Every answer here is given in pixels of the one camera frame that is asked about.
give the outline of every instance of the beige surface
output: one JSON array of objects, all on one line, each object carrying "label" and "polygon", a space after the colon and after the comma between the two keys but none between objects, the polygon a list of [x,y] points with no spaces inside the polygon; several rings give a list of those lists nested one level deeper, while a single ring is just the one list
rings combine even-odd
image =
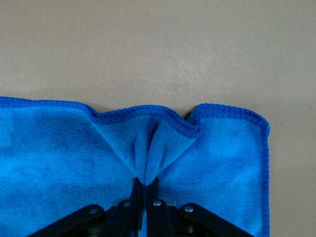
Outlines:
[{"label": "beige surface", "polygon": [[316,1],[0,1],[0,95],[271,123],[271,236],[316,236]]}]

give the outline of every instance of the blue towel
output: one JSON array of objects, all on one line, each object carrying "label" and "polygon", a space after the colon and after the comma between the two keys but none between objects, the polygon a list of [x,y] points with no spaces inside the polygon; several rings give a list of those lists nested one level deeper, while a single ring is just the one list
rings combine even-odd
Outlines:
[{"label": "blue towel", "polygon": [[0,97],[0,236],[25,237],[92,203],[110,208],[133,179],[269,236],[269,124],[201,104],[184,120],[143,105],[97,113],[78,102]]}]

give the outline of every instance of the silver screw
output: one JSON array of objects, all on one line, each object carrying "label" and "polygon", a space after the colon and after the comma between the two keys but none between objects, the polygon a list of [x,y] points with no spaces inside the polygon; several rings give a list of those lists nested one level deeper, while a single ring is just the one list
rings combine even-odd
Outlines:
[{"label": "silver screw", "polygon": [[184,210],[185,210],[186,212],[193,212],[193,207],[191,207],[191,206],[185,206],[185,207],[184,207]]},{"label": "silver screw", "polygon": [[156,201],[153,202],[153,205],[154,206],[160,206],[161,205],[161,201],[156,200]]},{"label": "silver screw", "polygon": [[89,214],[95,214],[98,212],[98,209],[97,208],[93,208],[89,211]]},{"label": "silver screw", "polygon": [[129,207],[129,206],[130,206],[130,202],[128,202],[128,201],[125,202],[125,203],[123,204],[123,206],[124,206],[124,207]]}]

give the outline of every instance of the blue fabric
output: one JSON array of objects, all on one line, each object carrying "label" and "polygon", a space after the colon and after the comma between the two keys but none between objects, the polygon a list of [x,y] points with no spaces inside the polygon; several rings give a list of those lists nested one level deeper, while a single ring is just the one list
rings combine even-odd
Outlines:
[{"label": "blue fabric", "polygon": [[178,207],[195,202],[268,237],[268,134],[258,114],[224,105],[199,105],[184,120],[162,106],[101,114],[0,97],[0,235],[25,237],[92,203],[108,209],[135,177],[158,177]]}]

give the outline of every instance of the screw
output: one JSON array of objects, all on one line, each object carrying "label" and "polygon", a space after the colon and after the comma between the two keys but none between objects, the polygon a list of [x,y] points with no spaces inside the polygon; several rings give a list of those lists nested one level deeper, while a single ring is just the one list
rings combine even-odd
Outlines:
[{"label": "screw", "polygon": [[161,205],[161,201],[156,200],[153,202],[154,206],[160,206]]},{"label": "screw", "polygon": [[185,206],[185,207],[184,207],[184,210],[185,210],[186,212],[193,212],[193,207],[191,207],[191,206]]},{"label": "screw", "polygon": [[89,211],[89,214],[95,214],[98,212],[98,209],[97,208],[93,208]]},{"label": "screw", "polygon": [[124,207],[129,207],[129,206],[130,206],[130,202],[128,202],[128,201],[125,202],[125,203],[123,204],[123,206],[124,206]]}]

